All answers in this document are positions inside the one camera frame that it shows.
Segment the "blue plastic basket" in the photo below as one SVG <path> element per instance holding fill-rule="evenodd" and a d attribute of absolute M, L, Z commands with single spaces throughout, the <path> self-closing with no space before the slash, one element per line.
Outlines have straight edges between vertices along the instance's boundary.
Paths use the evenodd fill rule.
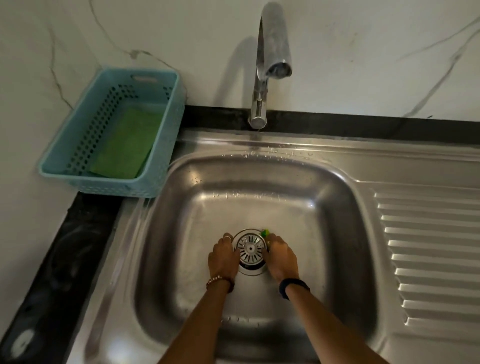
<path fill-rule="evenodd" d="M 122 113 L 132 106 L 164 113 L 143 171 L 131 180 L 89 172 Z M 89 194 L 155 197 L 164 183 L 184 110 L 185 89 L 176 72 L 104 69 L 42 157 L 40 174 L 66 180 Z"/>

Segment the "bracelet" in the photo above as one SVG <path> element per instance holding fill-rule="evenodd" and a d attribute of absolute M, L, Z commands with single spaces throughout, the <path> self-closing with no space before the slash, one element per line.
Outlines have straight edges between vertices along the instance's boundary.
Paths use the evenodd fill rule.
<path fill-rule="evenodd" d="M 230 283 L 230 288 L 228 289 L 227 293 L 231 293 L 233 291 L 233 287 L 235 287 L 235 282 L 231 278 L 222 277 L 221 275 L 216 275 L 215 277 L 211 277 L 207 282 L 206 289 L 208 289 L 208 286 L 210 284 L 212 284 L 217 280 L 226 280 L 228 283 Z"/>
<path fill-rule="evenodd" d="M 278 285 L 278 291 L 280 292 L 280 294 L 282 295 L 283 298 L 285 298 L 286 300 L 289 300 L 290 299 L 288 298 L 287 296 L 287 293 L 285 292 L 285 290 L 287 289 L 287 286 L 289 284 L 296 284 L 296 285 L 299 285 L 300 287 L 303 287 L 305 288 L 306 290 L 308 290 L 308 292 L 310 292 L 310 288 L 307 286 L 307 284 L 302 281 L 301 279 L 296 279 L 296 278 L 286 278 L 284 279 L 283 281 L 280 282 L 280 284 Z"/>

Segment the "black countertop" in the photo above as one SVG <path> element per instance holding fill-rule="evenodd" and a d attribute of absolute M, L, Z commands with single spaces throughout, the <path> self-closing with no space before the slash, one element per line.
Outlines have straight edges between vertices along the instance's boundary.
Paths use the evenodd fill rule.
<path fill-rule="evenodd" d="M 187 106 L 181 128 L 251 130 L 249 110 Z M 480 123 L 268 111 L 262 132 L 480 144 Z M 66 361 L 122 197 L 79 193 L 0 344 L 0 363 Z"/>

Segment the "marble wall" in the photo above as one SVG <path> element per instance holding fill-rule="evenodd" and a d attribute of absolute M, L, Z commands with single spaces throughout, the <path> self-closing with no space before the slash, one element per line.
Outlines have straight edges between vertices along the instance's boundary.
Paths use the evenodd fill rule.
<path fill-rule="evenodd" d="M 191 105 L 249 107 L 266 0 L 62 0 L 101 64 L 172 66 Z M 293 76 L 269 108 L 480 120 L 478 0 L 279 0 Z"/>
<path fill-rule="evenodd" d="M 37 164 L 99 68 L 62 4 L 0 2 L 0 338 L 76 191 Z"/>

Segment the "drain ring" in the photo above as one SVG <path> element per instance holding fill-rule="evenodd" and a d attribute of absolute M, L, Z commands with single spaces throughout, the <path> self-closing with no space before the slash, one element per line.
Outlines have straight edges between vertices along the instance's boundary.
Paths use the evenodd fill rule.
<path fill-rule="evenodd" d="M 246 229 L 233 237 L 232 246 L 240 250 L 239 271 L 248 276 L 256 276 L 264 270 L 265 261 L 262 257 L 262 249 L 267 248 L 265 240 L 258 229 Z"/>

